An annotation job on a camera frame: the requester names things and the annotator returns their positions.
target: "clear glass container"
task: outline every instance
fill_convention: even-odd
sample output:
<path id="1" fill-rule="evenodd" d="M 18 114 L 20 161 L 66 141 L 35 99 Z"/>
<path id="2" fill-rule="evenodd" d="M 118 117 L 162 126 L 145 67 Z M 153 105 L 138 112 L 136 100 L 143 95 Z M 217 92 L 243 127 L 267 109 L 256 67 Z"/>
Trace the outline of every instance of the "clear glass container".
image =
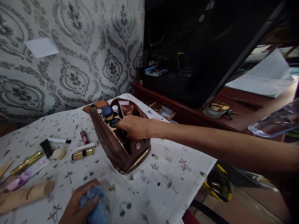
<path id="1" fill-rule="evenodd" d="M 250 125 L 248 130 L 262 138 L 273 138 L 298 127 L 299 99 L 296 99 L 280 110 L 273 112 L 269 117 Z"/>

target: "blue cap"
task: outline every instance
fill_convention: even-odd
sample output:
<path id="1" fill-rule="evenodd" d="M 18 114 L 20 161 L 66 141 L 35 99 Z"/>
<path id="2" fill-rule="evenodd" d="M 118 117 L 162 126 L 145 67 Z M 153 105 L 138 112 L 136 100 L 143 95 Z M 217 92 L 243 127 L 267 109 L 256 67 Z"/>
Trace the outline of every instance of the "blue cap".
<path id="1" fill-rule="evenodd" d="M 111 107 L 109 106 L 104 106 L 104 107 L 101 107 L 101 110 L 102 110 L 102 115 L 105 117 L 105 118 L 109 118 L 112 116 L 113 114 L 113 110 Z"/>

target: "keys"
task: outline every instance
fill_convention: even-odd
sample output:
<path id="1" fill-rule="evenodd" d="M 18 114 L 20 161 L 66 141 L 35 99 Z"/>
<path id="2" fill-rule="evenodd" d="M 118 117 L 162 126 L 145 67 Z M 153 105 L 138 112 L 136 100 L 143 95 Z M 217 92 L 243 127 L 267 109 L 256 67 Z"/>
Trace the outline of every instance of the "keys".
<path id="1" fill-rule="evenodd" d="M 237 112 L 233 112 L 232 110 L 227 110 L 226 113 L 224 115 L 228 116 L 229 120 L 232 120 L 233 118 L 231 117 L 232 114 L 241 114 L 241 113 L 237 113 Z"/>

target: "screwdriver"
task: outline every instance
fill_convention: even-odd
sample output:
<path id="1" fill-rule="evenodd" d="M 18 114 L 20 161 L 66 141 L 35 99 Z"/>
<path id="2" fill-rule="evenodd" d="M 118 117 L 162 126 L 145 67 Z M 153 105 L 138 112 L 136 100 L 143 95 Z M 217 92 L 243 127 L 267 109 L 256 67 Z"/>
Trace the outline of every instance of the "screwdriver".
<path id="1" fill-rule="evenodd" d="M 258 103 L 254 103 L 254 102 L 250 102 L 250 101 L 247 101 L 247 100 L 240 100 L 240 99 L 236 99 L 236 98 L 233 98 L 233 97 L 230 97 L 230 96 L 226 96 L 226 95 L 223 95 L 227 98 L 231 98 L 233 100 L 236 100 L 237 103 L 239 104 L 242 104 L 242 105 L 245 105 L 245 106 L 248 106 L 254 110 L 259 110 L 259 109 L 262 109 L 264 108 L 264 105 L 261 105 L 261 104 L 258 104 Z"/>

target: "forearm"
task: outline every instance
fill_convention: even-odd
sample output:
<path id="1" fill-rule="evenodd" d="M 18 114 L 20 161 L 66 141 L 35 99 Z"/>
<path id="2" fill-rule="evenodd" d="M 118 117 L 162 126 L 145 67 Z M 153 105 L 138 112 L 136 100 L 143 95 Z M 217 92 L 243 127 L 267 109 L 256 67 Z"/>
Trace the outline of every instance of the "forearm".
<path id="1" fill-rule="evenodd" d="M 152 138 L 168 139 L 237 168 L 264 175 L 299 171 L 298 147 L 213 128 L 153 122 Z"/>

